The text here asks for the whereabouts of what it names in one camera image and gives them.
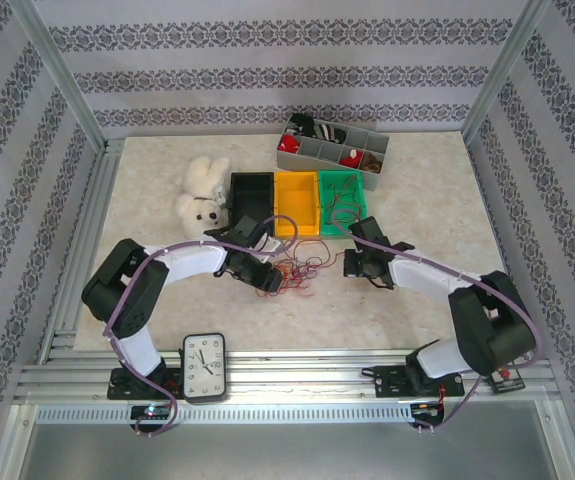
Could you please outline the green plastic bin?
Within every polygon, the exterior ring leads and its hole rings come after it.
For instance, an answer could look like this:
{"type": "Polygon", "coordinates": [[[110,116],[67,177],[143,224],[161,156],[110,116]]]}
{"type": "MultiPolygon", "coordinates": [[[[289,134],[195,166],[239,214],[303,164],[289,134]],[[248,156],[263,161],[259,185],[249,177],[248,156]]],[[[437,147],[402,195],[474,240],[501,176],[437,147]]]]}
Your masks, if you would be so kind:
{"type": "Polygon", "coordinates": [[[318,172],[321,237],[337,237],[342,232],[332,222],[349,227],[367,216],[362,177],[354,171],[318,172]]]}

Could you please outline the black plastic bin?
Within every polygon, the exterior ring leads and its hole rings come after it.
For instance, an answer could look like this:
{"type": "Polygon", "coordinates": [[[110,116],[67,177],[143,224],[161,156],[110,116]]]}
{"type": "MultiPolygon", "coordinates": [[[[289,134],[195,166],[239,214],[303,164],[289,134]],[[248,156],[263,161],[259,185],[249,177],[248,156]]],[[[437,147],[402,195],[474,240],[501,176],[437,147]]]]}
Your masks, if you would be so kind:
{"type": "Polygon", "coordinates": [[[229,224],[249,216],[262,223],[274,215],[274,173],[234,172],[229,189],[229,224]]]}

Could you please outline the yellow plastic bin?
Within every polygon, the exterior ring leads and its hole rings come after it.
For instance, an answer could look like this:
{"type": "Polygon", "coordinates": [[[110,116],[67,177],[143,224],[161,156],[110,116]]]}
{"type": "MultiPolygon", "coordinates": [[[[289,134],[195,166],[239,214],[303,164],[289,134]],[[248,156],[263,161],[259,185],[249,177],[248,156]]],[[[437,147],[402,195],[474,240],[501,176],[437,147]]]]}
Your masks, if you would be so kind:
{"type": "Polygon", "coordinates": [[[298,229],[298,237],[318,237],[321,228],[321,206],[318,174],[315,171],[274,173],[274,235],[291,238],[293,225],[282,216],[290,217],[298,229]]]}

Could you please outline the white plush bunny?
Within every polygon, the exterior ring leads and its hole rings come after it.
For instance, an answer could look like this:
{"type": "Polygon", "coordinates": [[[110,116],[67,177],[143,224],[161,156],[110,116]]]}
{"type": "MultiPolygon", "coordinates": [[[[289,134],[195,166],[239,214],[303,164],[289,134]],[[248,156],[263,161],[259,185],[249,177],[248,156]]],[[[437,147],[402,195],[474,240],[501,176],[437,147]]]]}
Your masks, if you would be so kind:
{"type": "Polygon", "coordinates": [[[186,237],[228,225],[231,160],[199,156],[189,161],[180,180],[181,194],[175,211],[186,237]]]}

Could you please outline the white rectangular analog clock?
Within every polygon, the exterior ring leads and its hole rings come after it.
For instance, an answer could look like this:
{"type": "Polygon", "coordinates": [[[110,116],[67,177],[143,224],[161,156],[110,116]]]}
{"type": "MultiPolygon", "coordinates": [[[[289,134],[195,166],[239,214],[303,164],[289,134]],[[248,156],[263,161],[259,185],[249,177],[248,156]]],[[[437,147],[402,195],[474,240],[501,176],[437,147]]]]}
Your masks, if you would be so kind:
{"type": "Polygon", "coordinates": [[[226,342],[222,333],[187,335],[182,344],[182,396],[190,404],[227,395],[226,342]]]}

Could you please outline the grey compartment organiser box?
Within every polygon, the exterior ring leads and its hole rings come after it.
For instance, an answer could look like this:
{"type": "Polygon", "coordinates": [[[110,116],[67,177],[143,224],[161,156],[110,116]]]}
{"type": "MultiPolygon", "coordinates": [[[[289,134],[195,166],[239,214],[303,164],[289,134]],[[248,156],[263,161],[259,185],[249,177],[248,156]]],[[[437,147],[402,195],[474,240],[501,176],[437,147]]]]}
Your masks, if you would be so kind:
{"type": "MultiPolygon", "coordinates": [[[[297,154],[281,152],[278,151],[276,147],[277,166],[282,170],[289,171],[354,171],[362,176],[363,187],[365,189],[369,191],[375,191],[379,184],[380,178],[383,176],[384,167],[386,165],[385,157],[389,146],[390,137],[387,134],[360,127],[321,120],[315,117],[313,118],[317,123],[327,123],[334,127],[339,127],[343,130],[346,130],[347,138],[345,143],[334,144],[327,141],[299,136],[301,138],[301,145],[297,154]],[[380,174],[376,175],[362,171],[360,166],[358,169],[341,166],[339,164],[339,160],[344,157],[350,149],[362,150],[363,154],[365,152],[371,152],[375,154],[377,158],[383,161],[380,174]]],[[[286,133],[285,129],[287,121],[281,132],[280,138],[284,133],[286,133]]]]}

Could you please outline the black white striped cloth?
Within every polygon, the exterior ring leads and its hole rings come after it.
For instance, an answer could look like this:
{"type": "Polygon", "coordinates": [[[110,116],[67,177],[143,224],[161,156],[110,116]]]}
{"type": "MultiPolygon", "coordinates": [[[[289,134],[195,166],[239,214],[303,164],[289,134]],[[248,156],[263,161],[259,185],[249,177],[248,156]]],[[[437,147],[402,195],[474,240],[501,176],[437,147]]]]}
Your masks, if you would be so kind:
{"type": "Polygon", "coordinates": [[[303,113],[294,113],[287,121],[286,133],[327,141],[334,144],[344,144],[347,131],[327,123],[317,123],[316,120],[303,113]]]}

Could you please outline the small circuit board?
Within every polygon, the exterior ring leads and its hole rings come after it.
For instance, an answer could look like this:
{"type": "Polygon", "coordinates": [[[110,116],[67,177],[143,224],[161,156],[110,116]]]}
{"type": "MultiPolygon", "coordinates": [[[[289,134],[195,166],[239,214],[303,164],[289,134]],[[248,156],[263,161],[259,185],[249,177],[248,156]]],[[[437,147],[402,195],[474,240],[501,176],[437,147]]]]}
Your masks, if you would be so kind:
{"type": "Polygon", "coordinates": [[[441,402],[413,403],[411,413],[415,419],[428,423],[440,423],[445,415],[444,405],[441,402]]]}
{"type": "Polygon", "coordinates": [[[171,407],[167,405],[136,405],[131,407],[130,419],[132,421],[151,420],[162,422],[167,421],[171,413],[171,407]]]}

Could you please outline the black card with fruit print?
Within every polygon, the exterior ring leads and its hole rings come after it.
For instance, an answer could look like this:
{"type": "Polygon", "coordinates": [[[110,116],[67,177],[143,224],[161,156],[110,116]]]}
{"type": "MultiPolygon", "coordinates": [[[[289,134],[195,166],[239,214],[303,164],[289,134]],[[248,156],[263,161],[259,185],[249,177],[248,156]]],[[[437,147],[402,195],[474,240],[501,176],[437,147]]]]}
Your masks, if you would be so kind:
{"type": "Polygon", "coordinates": [[[525,383],[517,369],[502,367],[487,377],[494,395],[512,393],[525,389],[525,383]]]}

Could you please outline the aluminium frame rail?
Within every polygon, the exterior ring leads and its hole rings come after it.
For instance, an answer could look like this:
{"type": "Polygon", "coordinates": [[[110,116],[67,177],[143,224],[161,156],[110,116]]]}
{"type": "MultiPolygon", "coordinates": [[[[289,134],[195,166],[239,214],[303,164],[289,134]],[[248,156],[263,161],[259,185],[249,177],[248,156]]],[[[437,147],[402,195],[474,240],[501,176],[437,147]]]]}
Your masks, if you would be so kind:
{"type": "MultiPolygon", "coordinates": [[[[364,368],[394,365],[401,349],[314,349],[230,351],[229,404],[376,402],[364,368]]],[[[101,404],[107,401],[117,357],[109,351],[56,349],[44,364],[24,366],[13,394],[15,404],[101,404]]]]}

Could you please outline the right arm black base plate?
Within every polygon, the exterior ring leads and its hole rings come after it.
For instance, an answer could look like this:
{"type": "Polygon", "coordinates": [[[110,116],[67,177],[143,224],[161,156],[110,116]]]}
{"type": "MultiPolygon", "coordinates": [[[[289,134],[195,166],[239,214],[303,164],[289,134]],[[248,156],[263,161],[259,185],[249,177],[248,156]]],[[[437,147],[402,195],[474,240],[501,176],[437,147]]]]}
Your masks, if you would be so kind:
{"type": "Polygon", "coordinates": [[[364,368],[361,374],[371,377],[377,398],[463,397],[465,389],[458,373],[437,379],[412,380],[403,365],[373,366],[364,368]]]}

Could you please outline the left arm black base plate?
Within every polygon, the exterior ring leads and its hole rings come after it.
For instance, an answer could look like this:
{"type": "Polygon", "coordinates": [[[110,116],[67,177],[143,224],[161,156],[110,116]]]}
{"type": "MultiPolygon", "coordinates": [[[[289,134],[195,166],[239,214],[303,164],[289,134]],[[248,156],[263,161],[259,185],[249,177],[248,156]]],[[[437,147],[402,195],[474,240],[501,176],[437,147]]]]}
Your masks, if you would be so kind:
{"type": "MultiPolygon", "coordinates": [[[[175,399],[182,399],[180,368],[157,368],[148,380],[165,389],[175,399]]],[[[134,376],[126,368],[111,371],[106,397],[109,400],[165,400],[167,395],[134,376]]]]}

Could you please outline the aluminium side rail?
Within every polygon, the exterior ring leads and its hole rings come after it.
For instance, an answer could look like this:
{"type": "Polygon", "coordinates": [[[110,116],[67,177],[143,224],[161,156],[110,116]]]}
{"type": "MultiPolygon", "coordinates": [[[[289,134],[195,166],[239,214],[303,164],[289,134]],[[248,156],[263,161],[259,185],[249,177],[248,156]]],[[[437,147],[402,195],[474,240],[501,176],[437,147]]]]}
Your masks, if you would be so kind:
{"type": "Polygon", "coordinates": [[[45,365],[57,333],[75,334],[81,312],[81,294],[93,271],[103,224],[122,156],[125,140],[109,140],[91,171],[90,181],[79,211],[79,219],[68,250],[66,263],[36,358],[45,365]]]}

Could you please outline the aluminium corner post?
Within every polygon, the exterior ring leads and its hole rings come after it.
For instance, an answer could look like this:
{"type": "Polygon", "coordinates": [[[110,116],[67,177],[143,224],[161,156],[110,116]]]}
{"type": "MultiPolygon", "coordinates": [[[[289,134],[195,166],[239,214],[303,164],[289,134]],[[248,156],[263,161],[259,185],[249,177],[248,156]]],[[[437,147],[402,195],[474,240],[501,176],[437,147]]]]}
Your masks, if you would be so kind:
{"type": "Polygon", "coordinates": [[[8,3],[94,150],[103,149],[107,139],[34,1],[8,0],[8,3]]]}
{"type": "Polygon", "coordinates": [[[552,0],[527,0],[461,128],[469,146],[552,0]]]}

